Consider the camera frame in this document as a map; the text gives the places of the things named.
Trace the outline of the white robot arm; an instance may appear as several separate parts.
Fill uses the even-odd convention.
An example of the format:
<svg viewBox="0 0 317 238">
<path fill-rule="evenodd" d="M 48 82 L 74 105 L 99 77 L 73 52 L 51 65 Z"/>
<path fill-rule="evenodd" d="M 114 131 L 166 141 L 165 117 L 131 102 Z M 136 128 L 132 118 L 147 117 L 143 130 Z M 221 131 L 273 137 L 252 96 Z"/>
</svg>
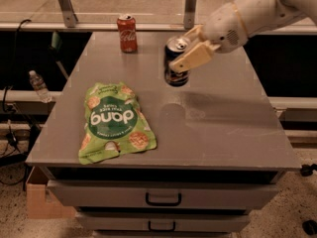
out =
<svg viewBox="0 0 317 238">
<path fill-rule="evenodd" d="M 229 53 L 249 38 L 308 17 L 317 24 L 317 0 L 235 0 L 211 13 L 205 24 L 187 32 L 187 50 L 169 63 L 175 72 L 204 65 L 216 53 Z"/>
</svg>

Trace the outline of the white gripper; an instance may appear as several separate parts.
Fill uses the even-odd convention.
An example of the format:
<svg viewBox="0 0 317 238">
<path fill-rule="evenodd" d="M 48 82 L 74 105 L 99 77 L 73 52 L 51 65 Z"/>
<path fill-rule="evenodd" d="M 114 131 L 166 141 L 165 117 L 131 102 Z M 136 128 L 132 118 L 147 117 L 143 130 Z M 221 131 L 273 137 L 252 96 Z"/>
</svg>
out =
<svg viewBox="0 0 317 238">
<path fill-rule="evenodd" d="M 246 12 L 247 7 L 238 2 L 214 11 L 203 26 L 197 25 L 183 35 L 193 48 L 171 61 L 169 68 L 176 73 L 190 71 L 210 61 L 216 51 L 230 53 L 243 46 L 249 38 Z"/>
</svg>

